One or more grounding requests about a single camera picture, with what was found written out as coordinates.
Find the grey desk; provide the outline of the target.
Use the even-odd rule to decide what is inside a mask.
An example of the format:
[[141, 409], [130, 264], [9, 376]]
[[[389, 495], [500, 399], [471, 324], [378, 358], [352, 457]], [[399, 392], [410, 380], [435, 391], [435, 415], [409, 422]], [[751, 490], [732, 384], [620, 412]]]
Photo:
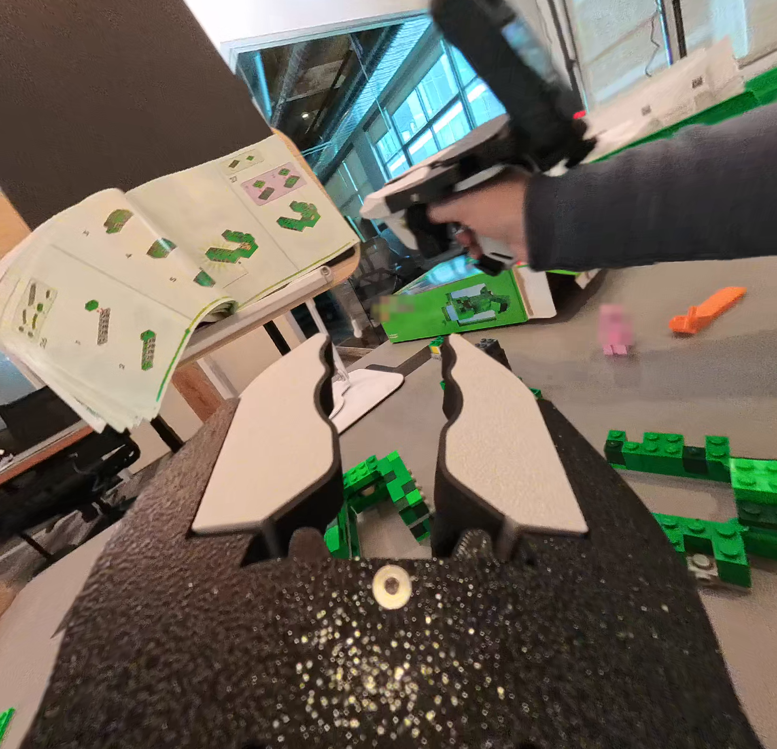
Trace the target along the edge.
[[[728, 436], [732, 453], [775, 458], [775, 259], [670, 264], [604, 275], [568, 319], [484, 332], [498, 336], [511, 367], [542, 390], [597, 450], [609, 430], [641, 441], [645, 431], [681, 433], [701, 446]], [[743, 301], [690, 339], [671, 336], [670, 317], [720, 288], [747, 288]], [[597, 345], [600, 303], [631, 317], [636, 349], [605, 358]], [[345, 468], [397, 450], [428, 503], [444, 422], [440, 363], [429, 360], [341, 437]], [[714, 482], [625, 472], [654, 512], [726, 521], [731, 491]], [[45, 692], [62, 640], [55, 634], [118, 524], [87, 541], [24, 586], [2, 616], [2, 712], [15, 709], [2, 747], [18, 747]], [[419, 545], [396, 513], [360, 515], [367, 557], [418, 557]], [[753, 588], [702, 591], [737, 692], [764, 747], [775, 747], [775, 564], [755, 560]]]

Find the person's right hand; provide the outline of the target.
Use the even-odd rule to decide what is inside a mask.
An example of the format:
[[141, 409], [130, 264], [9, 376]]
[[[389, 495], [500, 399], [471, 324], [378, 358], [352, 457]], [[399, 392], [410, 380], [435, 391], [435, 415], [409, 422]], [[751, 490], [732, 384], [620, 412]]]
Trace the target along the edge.
[[458, 243], [473, 259], [481, 258], [481, 240], [507, 246], [517, 261], [529, 261], [525, 228], [525, 200], [530, 176], [506, 171], [467, 191], [430, 204], [427, 217], [435, 224], [453, 224]]

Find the wooden pillar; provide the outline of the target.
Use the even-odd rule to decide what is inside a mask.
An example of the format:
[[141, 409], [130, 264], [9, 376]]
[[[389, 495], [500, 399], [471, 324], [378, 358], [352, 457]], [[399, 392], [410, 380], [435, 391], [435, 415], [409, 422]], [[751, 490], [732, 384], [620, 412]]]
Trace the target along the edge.
[[180, 365], [172, 376], [172, 384], [202, 423], [225, 401], [239, 396], [220, 366], [208, 356]]

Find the orange brick separator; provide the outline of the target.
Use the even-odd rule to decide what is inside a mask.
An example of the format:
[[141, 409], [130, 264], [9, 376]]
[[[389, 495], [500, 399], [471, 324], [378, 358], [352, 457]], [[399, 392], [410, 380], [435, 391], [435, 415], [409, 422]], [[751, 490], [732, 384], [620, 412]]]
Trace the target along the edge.
[[719, 289], [701, 304], [689, 307], [684, 315], [673, 317], [668, 323], [669, 330], [678, 336], [694, 336], [733, 308], [746, 293], [747, 288], [744, 287]]

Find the pink brick figure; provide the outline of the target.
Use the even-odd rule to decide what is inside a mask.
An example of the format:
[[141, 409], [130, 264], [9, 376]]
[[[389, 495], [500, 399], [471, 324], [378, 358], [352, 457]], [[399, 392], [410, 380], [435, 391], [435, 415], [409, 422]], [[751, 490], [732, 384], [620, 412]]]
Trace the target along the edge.
[[598, 341], [605, 356], [627, 356], [634, 344], [633, 326], [624, 307], [603, 304], [598, 314]]

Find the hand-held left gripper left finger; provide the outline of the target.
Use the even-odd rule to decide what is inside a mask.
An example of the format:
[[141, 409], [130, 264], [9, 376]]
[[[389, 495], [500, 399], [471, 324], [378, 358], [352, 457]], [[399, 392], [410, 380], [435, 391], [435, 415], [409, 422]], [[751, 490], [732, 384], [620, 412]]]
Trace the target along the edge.
[[324, 532], [343, 503], [333, 347], [316, 333], [240, 395], [192, 522], [195, 535]]

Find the green toy box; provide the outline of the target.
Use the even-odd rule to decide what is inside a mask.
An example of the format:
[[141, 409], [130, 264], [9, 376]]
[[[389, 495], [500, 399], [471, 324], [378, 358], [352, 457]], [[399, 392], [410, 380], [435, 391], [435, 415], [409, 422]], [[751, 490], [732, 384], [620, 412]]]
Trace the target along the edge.
[[528, 267], [490, 276], [454, 259], [389, 297], [381, 307], [382, 327], [396, 344], [551, 318], [569, 284], [574, 279], [564, 274]]

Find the instruction booklet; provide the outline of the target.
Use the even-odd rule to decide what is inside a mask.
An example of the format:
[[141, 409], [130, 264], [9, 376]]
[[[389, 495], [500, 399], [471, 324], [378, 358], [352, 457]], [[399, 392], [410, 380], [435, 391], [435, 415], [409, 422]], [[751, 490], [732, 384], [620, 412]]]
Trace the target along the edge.
[[271, 130], [54, 215], [2, 261], [2, 352], [96, 431], [153, 419], [201, 324], [357, 247], [306, 169]]

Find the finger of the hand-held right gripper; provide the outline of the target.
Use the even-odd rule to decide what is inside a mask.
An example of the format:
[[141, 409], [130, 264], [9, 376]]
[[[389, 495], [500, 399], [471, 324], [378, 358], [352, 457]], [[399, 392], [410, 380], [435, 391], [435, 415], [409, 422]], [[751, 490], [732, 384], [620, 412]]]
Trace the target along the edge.
[[454, 185], [490, 168], [508, 165], [513, 157], [510, 119], [495, 117], [388, 184]]
[[365, 197], [360, 216], [383, 221], [415, 204], [434, 204], [451, 195], [462, 180], [458, 172], [405, 172]]

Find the U-shaped green brick assembly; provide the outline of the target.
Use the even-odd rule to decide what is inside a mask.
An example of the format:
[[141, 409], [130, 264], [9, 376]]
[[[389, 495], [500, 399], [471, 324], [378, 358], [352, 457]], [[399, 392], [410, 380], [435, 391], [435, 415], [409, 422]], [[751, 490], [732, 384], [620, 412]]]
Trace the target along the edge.
[[398, 452], [383, 458], [370, 456], [343, 474], [343, 503], [327, 526], [323, 539], [336, 559], [361, 557], [357, 530], [358, 515], [390, 503], [414, 540], [422, 544], [431, 537], [433, 515], [422, 489], [416, 483]]

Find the wooden-topped office desk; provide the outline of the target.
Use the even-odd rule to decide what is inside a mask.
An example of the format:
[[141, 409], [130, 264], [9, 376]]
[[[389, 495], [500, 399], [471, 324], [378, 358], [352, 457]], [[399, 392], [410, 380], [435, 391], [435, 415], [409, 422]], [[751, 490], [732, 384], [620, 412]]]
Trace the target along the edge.
[[1, 485], [47, 461], [54, 455], [67, 450], [92, 433], [94, 431], [88, 424], [84, 421], [79, 421], [14, 457], [3, 458]]

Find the green stepped brick assembly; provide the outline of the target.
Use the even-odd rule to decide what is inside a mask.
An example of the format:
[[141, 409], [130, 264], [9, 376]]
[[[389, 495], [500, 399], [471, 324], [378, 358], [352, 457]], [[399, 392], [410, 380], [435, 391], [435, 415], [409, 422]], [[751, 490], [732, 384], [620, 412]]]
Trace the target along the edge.
[[708, 585], [749, 589], [749, 556], [776, 561], [776, 461], [736, 457], [727, 437], [707, 435], [703, 446], [680, 433], [646, 432], [630, 441], [609, 431], [604, 446], [616, 469], [724, 483], [733, 492], [736, 516], [724, 522], [654, 513], [688, 571]]

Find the person's right forearm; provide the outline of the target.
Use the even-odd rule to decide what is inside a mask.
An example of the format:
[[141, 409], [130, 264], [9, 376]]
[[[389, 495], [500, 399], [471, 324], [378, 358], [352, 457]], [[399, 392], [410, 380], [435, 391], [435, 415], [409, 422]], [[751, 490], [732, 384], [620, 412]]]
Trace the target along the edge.
[[774, 257], [776, 104], [529, 183], [535, 270]]

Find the white and green flat box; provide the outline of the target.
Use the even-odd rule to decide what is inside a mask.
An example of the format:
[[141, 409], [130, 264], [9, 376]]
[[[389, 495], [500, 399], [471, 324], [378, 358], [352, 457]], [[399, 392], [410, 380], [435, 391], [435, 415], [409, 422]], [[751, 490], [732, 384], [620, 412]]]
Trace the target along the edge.
[[775, 102], [776, 69], [745, 79], [729, 37], [681, 59], [608, 106], [588, 115], [597, 144], [587, 162], [715, 125]]

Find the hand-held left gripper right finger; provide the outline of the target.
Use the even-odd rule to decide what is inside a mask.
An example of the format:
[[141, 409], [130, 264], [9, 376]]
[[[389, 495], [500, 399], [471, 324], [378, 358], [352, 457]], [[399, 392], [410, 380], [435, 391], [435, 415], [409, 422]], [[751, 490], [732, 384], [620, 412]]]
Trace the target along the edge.
[[443, 411], [433, 492], [435, 537], [471, 529], [582, 537], [588, 523], [539, 401], [460, 335], [442, 345]]

